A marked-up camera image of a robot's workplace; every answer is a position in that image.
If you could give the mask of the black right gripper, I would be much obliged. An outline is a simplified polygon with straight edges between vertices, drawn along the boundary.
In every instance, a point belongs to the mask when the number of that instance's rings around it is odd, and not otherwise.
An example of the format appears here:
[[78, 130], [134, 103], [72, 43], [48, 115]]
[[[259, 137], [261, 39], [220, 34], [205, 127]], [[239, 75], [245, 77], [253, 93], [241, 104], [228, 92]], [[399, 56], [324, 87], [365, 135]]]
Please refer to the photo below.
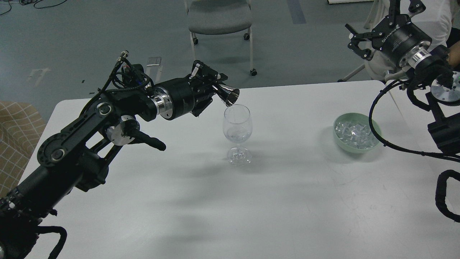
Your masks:
[[[400, 4], [400, 0], [390, 0], [388, 15], [371, 32], [358, 33], [350, 24], [345, 24], [351, 34], [347, 47], [363, 60], [373, 59], [378, 50], [391, 64], [398, 67], [415, 68], [430, 56], [428, 49], [432, 38], [410, 20], [427, 7], [422, 0], [410, 0], [407, 15], [401, 14]], [[365, 41], [370, 42], [370, 49], [360, 48], [359, 44]]]

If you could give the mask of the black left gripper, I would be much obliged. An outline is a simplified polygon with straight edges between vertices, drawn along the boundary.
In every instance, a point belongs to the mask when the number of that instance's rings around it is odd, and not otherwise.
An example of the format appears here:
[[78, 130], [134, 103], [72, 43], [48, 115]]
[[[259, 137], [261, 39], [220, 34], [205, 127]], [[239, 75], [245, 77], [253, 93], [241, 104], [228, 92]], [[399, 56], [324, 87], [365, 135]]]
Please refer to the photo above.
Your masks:
[[228, 77], [200, 60], [192, 64], [190, 80], [176, 78], [155, 85], [155, 100], [159, 105], [159, 115], [166, 120], [174, 120], [187, 113], [195, 117], [212, 103], [213, 86], [227, 86]]

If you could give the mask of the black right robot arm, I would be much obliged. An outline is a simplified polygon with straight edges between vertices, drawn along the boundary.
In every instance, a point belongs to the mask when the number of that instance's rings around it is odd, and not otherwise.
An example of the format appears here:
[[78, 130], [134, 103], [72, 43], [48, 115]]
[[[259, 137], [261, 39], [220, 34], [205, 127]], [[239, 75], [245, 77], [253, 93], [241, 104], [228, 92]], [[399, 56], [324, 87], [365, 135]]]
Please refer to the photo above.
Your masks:
[[372, 79], [386, 83], [369, 116], [384, 94], [399, 87], [413, 105], [434, 117], [427, 129], [439, 153], [405, 149], [376, 134], [385, 146], [459, 162], [459, 114], [447, 117], [440, 107], [459, 105], [459, 31], [453, 28], [458, 12], [458, 0], [375, 0], [365, 33], [346, 25], [348, 48], [364, 63], [341, 81], [366, 69]]

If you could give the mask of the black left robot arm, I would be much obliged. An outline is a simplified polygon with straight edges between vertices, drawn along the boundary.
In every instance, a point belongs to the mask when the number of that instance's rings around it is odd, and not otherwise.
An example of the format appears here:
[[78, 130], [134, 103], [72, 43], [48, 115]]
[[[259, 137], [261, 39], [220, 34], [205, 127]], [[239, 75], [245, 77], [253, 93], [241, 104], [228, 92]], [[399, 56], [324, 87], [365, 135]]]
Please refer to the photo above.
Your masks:
[[139, 64], [123, 51], [105, 85], [97, 91], [72, 123], [46, 139], [38, 149], [40, 166], [1, 198], [1, 258], [24, 259], [40, 234], [60, 235], [49, 254], [62, 251], [67, 231], [41, 226], [54, 206], [74, 187], [87, 192], [105, 184], [109, 165], [127, 144], [144, 143], [164, 151], [166, 144], [140, 131], [144, 121], [161, 116], [174, 120], [187, 113], [199, 116], [217, 95], [232, 106], [240, 90], [225, 84], [227, 75], [195, 60], [191, 73], [154, 84]]

